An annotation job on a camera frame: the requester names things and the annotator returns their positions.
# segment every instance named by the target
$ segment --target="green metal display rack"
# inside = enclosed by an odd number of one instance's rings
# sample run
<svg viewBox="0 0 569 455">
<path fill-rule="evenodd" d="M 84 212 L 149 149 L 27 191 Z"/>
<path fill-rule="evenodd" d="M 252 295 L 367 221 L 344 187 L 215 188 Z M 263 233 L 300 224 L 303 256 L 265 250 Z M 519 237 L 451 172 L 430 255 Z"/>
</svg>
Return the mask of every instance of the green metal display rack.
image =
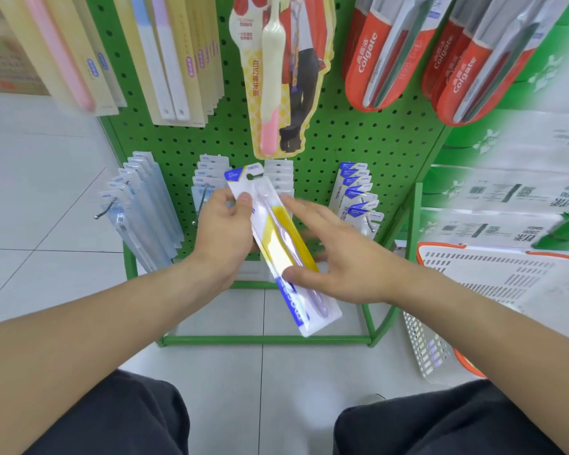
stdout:
<svg viewBox="0 0 569 455">
<path fill-rule="evenodd" d="M 124 162 L 135 150 L 151 151 L 160 163 L 186 242 L 178 258 L 193 249 L 196 214 L 190 193 L 198 156 L 226 155 L 232 167 L 255 161 L 251 146 L 244 81 L 238 48 L 228 31 L 233 0 L 217 0 L 221 58 L 226 95 L 205 128 L 182 128 L 152 124 L 141 86 L 133 66 L 113 0 L 87 0 L 110 56 L 128 107 L 117 116 L 101 118 L 113 150 Z M 449 130 L 438 120 L 430 102 L 420 91 L 426 54 L 401 97 L 384 110 L 365 113 L 353 109 L 345 96 L 341 77 L 341 57 L 345 49 L 354 0 L 335 0 L 337 28 L 335 58 L 325 76 L 319 107 L 306 130 L 305 151 L 295 161 L 296 196 L 327 204 L 339 162 L 367 162 L 385 215 L 376 241 L 386 248 L 411 211 L 407 259 L 415 259 L 421 198 L 421 179 L 432 164 Z M 124 249 L 128 279 L 137 276 L 135 257 Z M 250 255 L 249 259 L 258 259 Z M 235 282 L 234 289 L 275 289 L 269 282 Z M 162 337 L 161 346 L 171 344 L 367 344 L 374 346 L 395 321 L 398 308 L 392 307 L 375 328 L 368 306 L 363 314 L 365 336 L 172 336 Z"/>
</svg>

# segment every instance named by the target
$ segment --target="right hand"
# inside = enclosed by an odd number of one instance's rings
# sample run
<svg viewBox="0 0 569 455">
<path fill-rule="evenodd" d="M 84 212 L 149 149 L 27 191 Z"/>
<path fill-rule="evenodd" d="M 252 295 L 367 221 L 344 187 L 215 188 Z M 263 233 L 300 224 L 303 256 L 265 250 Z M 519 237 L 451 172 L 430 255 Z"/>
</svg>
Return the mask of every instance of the right hand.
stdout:
<svg viewBox="0 0 569 455">
<path fill-rule="evenodd" d="M 423 267 L 387 251 L 325 206 L 286 195 L 281 199 L 323 243 L 329 264 L 326 274 L 288 267 L 283 272 L 286 281 L 350 303 L 406 305 Z"/>
</svg>

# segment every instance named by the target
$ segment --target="hand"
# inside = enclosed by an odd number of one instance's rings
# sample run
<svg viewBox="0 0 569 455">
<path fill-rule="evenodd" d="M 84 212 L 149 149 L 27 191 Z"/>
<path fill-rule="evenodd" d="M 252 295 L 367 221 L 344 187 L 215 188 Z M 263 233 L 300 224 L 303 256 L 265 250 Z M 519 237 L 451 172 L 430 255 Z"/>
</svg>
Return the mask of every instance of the hand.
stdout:
<svg viewBox="0 0 569 455">
<path fill-rule="evenodd" d="M 252 199 L 243 193 L 234 207 L 229 189 L 217 190 L 203 206 L 198 218 L 196 245 L 192 255 L 207 264 L 220 279 L 221 291 L 228 289 L 254 243 L 250 226 Z"/>
<path fill-rule="evenodd" d="M 281 195 L 284 205 L 322 241 L 329 272 L 317 273 L 291 266 L 283 272 L 288 282 L 318 290 L 350 303 L 387 301 L 404 305 L 423 267 L 398 257 L 360 234 L 327 207 Z"/>
</svg>

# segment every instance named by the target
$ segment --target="pink toothbrush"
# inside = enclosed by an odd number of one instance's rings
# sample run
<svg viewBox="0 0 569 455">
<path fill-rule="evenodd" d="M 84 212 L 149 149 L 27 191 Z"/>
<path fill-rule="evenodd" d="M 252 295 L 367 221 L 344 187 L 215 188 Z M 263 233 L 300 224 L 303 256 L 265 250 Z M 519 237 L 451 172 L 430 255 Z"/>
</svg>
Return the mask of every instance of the pink toothbrush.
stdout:
<svg viewBox="0 0 569 455">
<path fill-rule="evenodd" d="M 280 84 L 285 54 L 286 32 L 280 23 L 280 0 L 271 0 L 270 21 L 263 29 L 263 84 L 261 90 L 261 152 L 276 153 L 278 146 L 278 113 Z"/>
<path fill-rule="evenodd" d="M 80 70 L 76 67 L 74 57 L 61 35 L 61 31 L 55 24 L 45 0 L 24 1 L 74 99 L 84 110 L 94 112 L 95 100 Z"/>
</svg>

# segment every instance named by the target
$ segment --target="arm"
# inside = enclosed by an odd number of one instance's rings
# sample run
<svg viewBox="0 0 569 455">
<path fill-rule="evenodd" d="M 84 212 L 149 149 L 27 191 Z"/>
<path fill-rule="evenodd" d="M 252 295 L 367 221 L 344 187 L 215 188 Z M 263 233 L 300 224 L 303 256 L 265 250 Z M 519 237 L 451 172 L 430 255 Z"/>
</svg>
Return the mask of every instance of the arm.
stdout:
<svg viewBox="0 0 569 455">
<path fill-rule="evenodd" d="M 0 454 L 26 450 L 104 377 L 231 285 L 253 240 L 250 197 L 229 210 L 233 198 L 213 194 L 181 263 L 0 323 Z"/>
<path fill-rule="evenodd" d="M 569 338 L 395 256 L 324 206 L 289 197 L 283 202 L 322 241 L 329 262 L 327 274 L 289 267 L 286 280 L 353 303 L 387 301 L 414 315 L 461 351 L 569 455 Z"/>
</svg>

